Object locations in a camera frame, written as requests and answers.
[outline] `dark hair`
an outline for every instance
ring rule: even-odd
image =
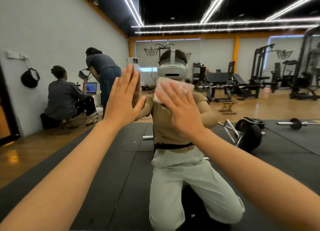
[[[160,57],[160,62],[162,60],[169,59],[170,55],[171,55],[171,50],[165,51]],[[182,59],[185,63],[188,63],[186,55],[184,54],[184,52],[182,52],[179,49],[176,49],[176,58]]]
[[[57,79],[61,79],[63,76],[66,75],[66,70],[59,65],[55,65],[52,69],[51,69],[51,73],[55,76],[55,78]]]
[[[102,51],[100,51],[94,47],[89,47],[89,48],[87,48],[85,53],[86,53],[86,55],[94,55],[94,54],[102,54]]]

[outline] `portable air conditioner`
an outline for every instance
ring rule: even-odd
[[[127,58],[127,64],[131,63],[134,67],[134,70],[140,71],[139,59],[138,58]]]

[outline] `brown t-shirt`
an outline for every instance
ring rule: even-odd
[[[193,92],[194,101],[196,104],[207,101],[207,98],[198,92]],[[154,144],[177,144],[184,145],[190,143],[190,140],[185,138],[183,134],[172,126],[171,112],[164,105],[153,101],[154,94],[147,96],[146,104],[151,107],[151,115],[154,126]],[[181,148],[174,152],[185,152],[193,147]]]

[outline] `wall logo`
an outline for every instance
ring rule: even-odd
[[[159,51],[159,48],[158,47],[157,48],[150,47],[150,49],[149,48],[144,48],[144,51],[146,51],[146,54],[148,56],[154,56],[154,55],[157,55],[157,53]]]
[[[190,59],[190,56],[191,56],[192,53],[188,53],[188,54],[185,54],[186,55],[186,59],[189,61]]]
[[[278,50],[277,55],[278,59],[287,59],[291,56],[293,51],[286,51],[286,50]]]

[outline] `window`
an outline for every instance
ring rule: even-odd
[[[157,68],[140,68],[141,72],[157,72]]]

